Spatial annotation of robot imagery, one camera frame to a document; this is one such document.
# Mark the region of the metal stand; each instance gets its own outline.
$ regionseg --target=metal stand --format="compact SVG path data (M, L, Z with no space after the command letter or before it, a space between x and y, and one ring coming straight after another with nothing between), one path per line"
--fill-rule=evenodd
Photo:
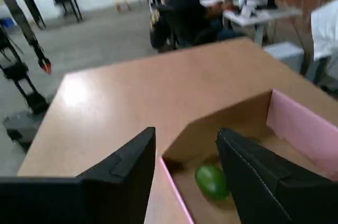
M3 125L5 126L9 137L13 141L17 141L25 150L28 150L49 104L34 87L31 79L27 75L27 65L21 60L2 28L0 28L0 50L3 54L5 50L10 50L12 52L15 58L14 62L12 62L9 57L5 56L5 60L0 62L0 69L8 80L14 82L29 107L29 111L22 111L13 116L6 117L3 120ZM28 83L28 86L30 86L32 90L30 93L26 93L23 90L20 85L22 81Z

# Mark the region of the green ball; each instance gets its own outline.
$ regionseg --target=green ball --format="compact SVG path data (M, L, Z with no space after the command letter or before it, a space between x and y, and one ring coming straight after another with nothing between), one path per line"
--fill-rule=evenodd
M211 199L226 199L230 191L223 171L216 165L200 166L195 172L196 184Z

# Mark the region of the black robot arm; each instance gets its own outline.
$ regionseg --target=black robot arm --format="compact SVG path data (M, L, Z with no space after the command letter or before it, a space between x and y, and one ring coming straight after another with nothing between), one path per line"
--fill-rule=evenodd
M33 48L37 59L39 66L47 73L51 73L51 63L48 58L45 57L43 54L43 50L41 49L36 36L34 32L32 31L32 28L30 27L24 13L22 12L21 8L18 6L16 0L3 0L12 17L16 21L16 24L21 28L25 38L27 39L29 45Z

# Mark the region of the man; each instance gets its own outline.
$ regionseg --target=man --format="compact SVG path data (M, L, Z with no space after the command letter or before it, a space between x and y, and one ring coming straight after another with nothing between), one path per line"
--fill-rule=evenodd
M150 24L150 43L158 52L164 52L171 47L167 45L167 40L171 35L170 27L165 20L160 17L157 9L152 11Z
M236 33L233 30L224 30L221 24L212 23L212 21L222 17L224 10L232 8L232 3L217 3L211 7L204 7L200 0L168 0L167 5L179 14L192 38L209 28L218 30L215 41L243 36L243 34Z

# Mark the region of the pink cardboard flap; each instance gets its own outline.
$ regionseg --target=pink cardboard flap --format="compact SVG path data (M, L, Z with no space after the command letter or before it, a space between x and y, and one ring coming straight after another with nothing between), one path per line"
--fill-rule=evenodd
M338 128L273 90L267 125L279 138L287 140L327 177L338 181Z

